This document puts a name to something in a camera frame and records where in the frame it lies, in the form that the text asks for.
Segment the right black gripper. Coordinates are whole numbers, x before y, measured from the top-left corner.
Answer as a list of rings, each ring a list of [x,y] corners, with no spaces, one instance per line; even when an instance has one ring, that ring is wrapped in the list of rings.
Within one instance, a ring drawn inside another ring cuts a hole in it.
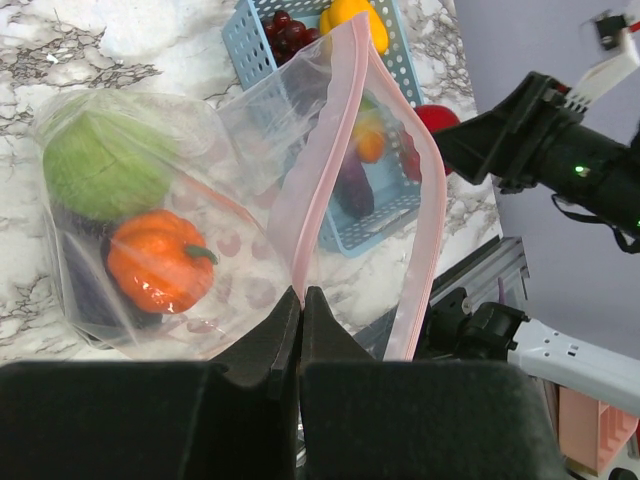
[[[538,184],[593,219],[639,238],[639,159],[579,122],[564,106],[571,88],[530,72],[503,101],[433,134],[445,166],[478,185],[488,175],[519,193]]]

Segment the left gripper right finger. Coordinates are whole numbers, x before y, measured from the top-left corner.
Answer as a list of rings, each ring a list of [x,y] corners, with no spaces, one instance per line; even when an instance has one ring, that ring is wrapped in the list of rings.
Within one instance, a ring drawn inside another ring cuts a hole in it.
[[[309,479],[561,479],[542,399],[494,361],[380,362],[306,293],[300,406]]]

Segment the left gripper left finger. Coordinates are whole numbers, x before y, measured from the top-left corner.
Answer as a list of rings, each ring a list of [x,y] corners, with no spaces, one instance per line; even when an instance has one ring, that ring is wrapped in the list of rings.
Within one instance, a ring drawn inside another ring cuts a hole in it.
[[[300,303],[209,361],[1,369],[5,479],[291,479]]]

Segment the red toy tomato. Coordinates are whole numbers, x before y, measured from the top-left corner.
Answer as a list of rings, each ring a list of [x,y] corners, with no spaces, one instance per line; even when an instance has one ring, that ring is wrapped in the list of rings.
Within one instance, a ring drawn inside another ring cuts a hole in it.
[[[437,133],[441,130],[460,124],[460,120],[457,115],[452,110],[442,105],[421,105],[415,107],[414,111],[430,133]],[[413,181],[421,182],[420,158],[415,151],[413,138],[410,137],[409,140],[412,147],[412,153],[407,177]]]

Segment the green orange toy mango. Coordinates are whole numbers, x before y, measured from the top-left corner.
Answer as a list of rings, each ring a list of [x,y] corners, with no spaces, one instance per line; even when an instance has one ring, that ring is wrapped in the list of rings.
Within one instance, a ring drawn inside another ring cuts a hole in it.
[[[375,164],[386,149],[386,128],[377,106],[363,98],[351,135],[356,152],[363,163]]]

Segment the orange toy pumpkin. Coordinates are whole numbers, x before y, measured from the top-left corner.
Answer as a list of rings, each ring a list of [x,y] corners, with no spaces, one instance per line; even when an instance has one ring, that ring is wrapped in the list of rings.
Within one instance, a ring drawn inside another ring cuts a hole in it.
[[[106,265],[142,311],[179,314],[213,287],[218,260],[188,220],[165,209],[130,218],[113,233]]]

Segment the dark purple toy eggplant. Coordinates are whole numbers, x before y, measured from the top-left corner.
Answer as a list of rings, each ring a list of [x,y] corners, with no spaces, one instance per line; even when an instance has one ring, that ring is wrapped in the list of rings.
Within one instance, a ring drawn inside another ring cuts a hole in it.
[[[133,331],[157,327],[163,316],[147,313],[123,293],[107,268],[116,224],[65,208],[52,210],[70,281],[71,323],[94,344],[130,341]]]

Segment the clear pink zip top bag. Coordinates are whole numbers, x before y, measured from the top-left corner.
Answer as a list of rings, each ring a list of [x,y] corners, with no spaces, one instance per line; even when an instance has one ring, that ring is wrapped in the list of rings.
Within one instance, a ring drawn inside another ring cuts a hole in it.
[[[356,257],[319,243],[360,102],[371,100],[420,158],[420,204],[411,222]],[[56,292],[71,323],[70,281],[59,246],[42,158],[46,143],[82,111],[113,111],[175,142],[171,183],[155,207],[191,222],[217,257],[213,287],[189,310],[107,347],[133,359],[210,359],[260,324],[283,294],[304,310],[321,289],[337,322],[357,334],[384,316],[386,360],[415,352],[440,252],[446,177],[433,138],[377,53],[364,13],[303,48],[229,104],[162,93],[76,90],[48,100],[32,124],[43,188],[44,224]]]

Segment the dark red toy grapes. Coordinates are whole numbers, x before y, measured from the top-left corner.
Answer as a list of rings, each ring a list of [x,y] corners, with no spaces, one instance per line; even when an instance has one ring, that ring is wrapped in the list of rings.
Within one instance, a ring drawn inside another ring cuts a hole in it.
[[[317,28],[307,28],[285,10],[276,10],[271,16],[262,18],[261,25],[277,66],[287,63],[299,50],[321,36]]]

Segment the green toy cabbage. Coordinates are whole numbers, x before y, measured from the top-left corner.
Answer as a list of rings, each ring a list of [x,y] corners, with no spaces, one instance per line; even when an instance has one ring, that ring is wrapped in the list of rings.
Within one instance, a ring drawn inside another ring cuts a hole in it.
[[[121,113],[87,109],[43,149],[51,202],[98,221],[114,221],[157,206],[177,147],[165,134]]]

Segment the light blue plastic basket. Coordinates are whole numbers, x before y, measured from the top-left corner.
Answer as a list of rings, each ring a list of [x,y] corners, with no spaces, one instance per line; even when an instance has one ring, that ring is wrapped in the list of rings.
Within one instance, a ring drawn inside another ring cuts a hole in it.
[[[394,1],[373,1],[384,25],[389,48],[381,56],[386,68],[413,107],[422,102],[399,8]],[[223,27],[223,41],[243,89],[276,71],[284,55],[267,45],[263,29],[278,11],[306,28],[320,28],[330,1],[239,1]],[[320,229],[322,247],[356,257],[411,222],[420,204],[421,176],[415,153],[402,144],[405,136],[385,120],[385,131],[367,134],[355,149],[358,164],[338,175],[337,186]]]

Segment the pink plastic bin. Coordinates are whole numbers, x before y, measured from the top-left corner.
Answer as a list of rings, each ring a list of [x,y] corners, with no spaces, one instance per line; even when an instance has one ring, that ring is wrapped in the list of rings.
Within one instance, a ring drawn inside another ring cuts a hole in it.
[[[559,388],[561,452],[590,474],[608,467],[636,433],[639,419],[577,391]]]

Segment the aluminium rail frame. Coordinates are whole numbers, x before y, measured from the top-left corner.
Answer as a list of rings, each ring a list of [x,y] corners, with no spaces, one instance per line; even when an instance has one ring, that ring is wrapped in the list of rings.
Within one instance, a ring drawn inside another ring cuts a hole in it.
[[[473,311],[484,302],[502,302],[525,310],[528,278],[522,239],[495,237],[436,279],[430,305],[434,307],[453,290],[464,288]]]

